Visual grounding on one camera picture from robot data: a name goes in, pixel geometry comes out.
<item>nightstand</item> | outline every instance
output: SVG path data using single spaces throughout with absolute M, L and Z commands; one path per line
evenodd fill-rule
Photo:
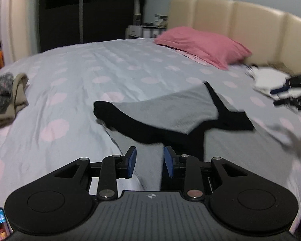
M 135 38 L 156 38 L 166 28 L 158 26 L 146 26 L 146 25 L 130 25 L 127 28 L 127 39 Z

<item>pillowcase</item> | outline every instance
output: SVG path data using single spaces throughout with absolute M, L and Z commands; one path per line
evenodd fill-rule
M 221 70 L 228 70 L 228 64 L 252 55 L 242 44 L 226 36 L 190 27 L 172 28 L 158 36 L 154 42 L 186 51 Z

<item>wardrobe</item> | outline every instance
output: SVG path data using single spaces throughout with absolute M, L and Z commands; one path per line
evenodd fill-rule
M 134 0 L 39 0 L 40 52 L 78 43 L 124 39 Z

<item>padded headboard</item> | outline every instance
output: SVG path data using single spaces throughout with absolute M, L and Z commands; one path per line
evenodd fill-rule
M 223 34 L 252 51 L 246 63 L 283 62 L 301 72 L 301 18 L 233 0 L 172 0 L 168 28 L 189 26 Z

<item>bed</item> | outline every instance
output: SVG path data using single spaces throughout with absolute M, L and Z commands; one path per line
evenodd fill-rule
M 242 43 L 253 52 L 248 64 L 281 61 L 301 72 L 301 19 L 291 14 L 231 0 L 173 0 L 168 28 L 177 26 L 223 34 Z M 294 149 L 289 166 L 281 167 L 281 160 L 270 156 L 265 169 L 274 168 L 269 179 L 296 196 L 299 213 L 291 231 L 299 224 L 301 112 L 275 108 L 271 99 L 254 91 L 244 65 L 223 71 L 156 45 L 152 39 L 129 39 L 57 48 L 8 65 L 0 75 L 6 72 L 27 73 L 29 106 L 11 125 L 0 129 L 0 206 L 15 189 L 79 157 L 97 162 L 121 154 L 96 122 L 94 101 L 145 101 L 207 81 L 230 108 L 245 110 L 262 133 Z M 255 171 L 236 155 L 225 158 Z M 136 173 L 117 183 L 119 194 L 122 190 L 156 190 L 145 189 Z M 91 194 L 96 189 L 97 181 L 93 181 Z

